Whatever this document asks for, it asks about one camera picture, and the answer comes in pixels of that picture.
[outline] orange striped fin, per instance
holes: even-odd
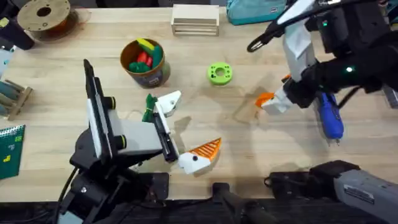
[[[261,105],[272,99],[272,97],[274,97],[274,93],[261,93],[261,95],[257,98],[255,105],[261,108]]]
[[[196,154],[198,156],[205,157],[210,161],[212,161],[217,156],[220,146],[221,146],[221,138],[212,140],[211,142],[208,142],[204,145],[194,148],[189,152],[191,152],[192,154]]]

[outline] green object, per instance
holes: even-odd
[[[144,73],[150,70],[149,66],[145,62],[132,62],[129,64],[129,71],[134,73]]]
[[[214,85],[225,85],[232,79],[232,68],[224,62],[214,63],[207,70],[207,78]]]
[[[153,54],[154,54],[154,51],[153,50],[151,50],[150,48],[148,48],[147,46],[145,46],[145,45],[142,45],[142,44],[138,44],[145,52],[147,52],[150,56],[152,56]]]
[[[154,59],[154,61],[152,62],[152,69],[154,69],[156,66],[160,64],[160,62],[162,61],[162,57],[163,57],[162,48],[160,48],[159,45],[156,45],[154,54],[152,56],[152,58]]]
[[[152,96],[151,94],[147,95],[147,99],[146,99],[147,108],[142,117],[142,122],[151,122],[152,115],[154,114],[156,101],[157,101],[157,98],[155,96]]]
[[[13,89],[13,87],[3,82],[0,82],[0,93],[12,100],[18,99],[18,92]]]
[[[0,130],[0,179],[19,174],[25,125]]]

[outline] green 3d printed part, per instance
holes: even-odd
[[[207,78],[214,85],[225,85],[232,79],[232,68],[224,62],[214,63],[207,70]]]

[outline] screwdriver handle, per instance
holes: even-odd
[[[330,98],[334,101],[331,103],[329,97],[326,94],[321,93],[318,95],[319,107],[318,112],[322,121],[323,131],[328,139],[341,139],[344,133],[343,121],[339,113],[339,109],[336,106],[336,98],[333,94],[330,94]]]

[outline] green toy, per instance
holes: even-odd
[[[149,49],[148,47],[146,47],[146,46],[144,46],[144,45],[141,45],[141,44],[139,44],[139,46],[140,46],[145,52],[147,52],[147,54],[149,54],[150,56],[153,56],[153,54],[154,54],[154,51],[153,51],[153,50],[151,50],[151,49]]]
[[[145,62],[132,62],[129,64],[129,71],[134,73],[144,73],[148,72],[150,68]]]
[[[154,114],[156,101],[157,101],[157,98],[155,96],[152,96],[151,94],[147,95],[147,99],[146,99],[147,108],[142,117],[142,122],[151,122],[152,115]]]
[[[154,59],[154,61],[152,62],[152,69],[154,69],[156,66],[160,64],[160,62],[162,61],[162,57],[163,57],[162,48],[160,48],[159,45],[156,45],[154,49],[154,54],[152,56],[152,58]]]
[[[214,63],[207,70],[207,78],[214,85],[225,85],[232,79],[232,68],[224,62]]]

